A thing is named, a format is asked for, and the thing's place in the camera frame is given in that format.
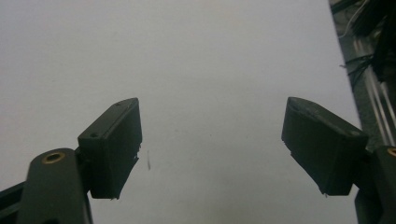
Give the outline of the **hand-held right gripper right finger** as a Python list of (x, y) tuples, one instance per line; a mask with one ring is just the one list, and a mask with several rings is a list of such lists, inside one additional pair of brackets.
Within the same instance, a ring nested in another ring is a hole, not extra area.
[(348, 195), (368, 136), (314, 102), (287, 100), (281, 140), (321, 193)]

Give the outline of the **metal stand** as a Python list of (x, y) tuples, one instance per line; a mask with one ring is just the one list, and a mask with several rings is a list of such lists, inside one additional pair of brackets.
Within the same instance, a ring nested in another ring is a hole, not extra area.
[(371, 146), (396, 146), (396, 110), (392, 106), (388, 86), (377, 80), (372, 67), (374, 49), (365, 39), (358, 38), (353, 40), (353, 49), (357, 59), (350, 77), (361, 127), (370, 135)]

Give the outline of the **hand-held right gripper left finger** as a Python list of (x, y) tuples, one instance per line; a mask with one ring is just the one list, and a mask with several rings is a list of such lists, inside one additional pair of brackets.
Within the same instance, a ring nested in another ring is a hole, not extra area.
[(142, 140), (137, 98), (115, 103), (78, 137), (79, 153), (89, 163), (93, 198), (120, 197), (138, 161)]

